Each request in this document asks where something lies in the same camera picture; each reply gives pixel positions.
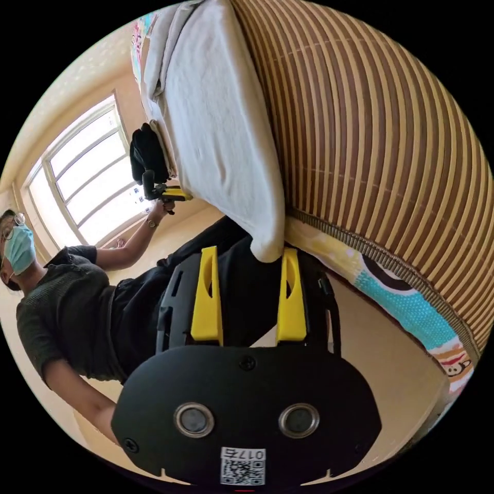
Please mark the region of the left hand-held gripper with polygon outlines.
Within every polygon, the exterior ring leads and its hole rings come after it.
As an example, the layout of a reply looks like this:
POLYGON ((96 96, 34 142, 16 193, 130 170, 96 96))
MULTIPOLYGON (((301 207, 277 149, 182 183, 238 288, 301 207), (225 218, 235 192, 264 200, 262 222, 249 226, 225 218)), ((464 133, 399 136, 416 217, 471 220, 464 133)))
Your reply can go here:
POLYGON ((156 186, 156 200, 174 201, 174 202, 185 202, 192 200, 193 197, 182 191, 180 186, 156 186))

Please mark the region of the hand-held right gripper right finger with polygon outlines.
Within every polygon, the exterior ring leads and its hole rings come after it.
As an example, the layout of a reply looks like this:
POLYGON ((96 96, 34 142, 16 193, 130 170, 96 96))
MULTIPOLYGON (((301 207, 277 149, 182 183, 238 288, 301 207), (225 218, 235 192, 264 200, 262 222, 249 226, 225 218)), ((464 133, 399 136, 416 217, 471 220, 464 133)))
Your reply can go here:
POLYGON ((297 250, 285 248, 276 325, 276 345, 303 343, 307 336, 302 272, 297 250))

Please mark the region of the person's left hand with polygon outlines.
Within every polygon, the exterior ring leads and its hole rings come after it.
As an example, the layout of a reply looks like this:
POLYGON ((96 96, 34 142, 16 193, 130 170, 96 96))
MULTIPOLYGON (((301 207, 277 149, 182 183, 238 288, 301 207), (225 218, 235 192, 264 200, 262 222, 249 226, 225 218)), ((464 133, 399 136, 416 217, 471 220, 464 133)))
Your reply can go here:
POLYGON ((167 215, 173 215, 175 202, 156 200, 147 215, 147 224, 150 228, 156 228, 167 215))

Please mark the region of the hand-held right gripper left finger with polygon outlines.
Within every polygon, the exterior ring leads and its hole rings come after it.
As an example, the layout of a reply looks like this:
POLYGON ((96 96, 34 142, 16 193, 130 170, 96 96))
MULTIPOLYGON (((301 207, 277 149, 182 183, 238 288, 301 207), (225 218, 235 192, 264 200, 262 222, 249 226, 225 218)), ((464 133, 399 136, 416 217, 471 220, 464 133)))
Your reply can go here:
POLYGON ((197 344, 223 345, 216 246, 207 247, 201 252, 190 334, 197 344))

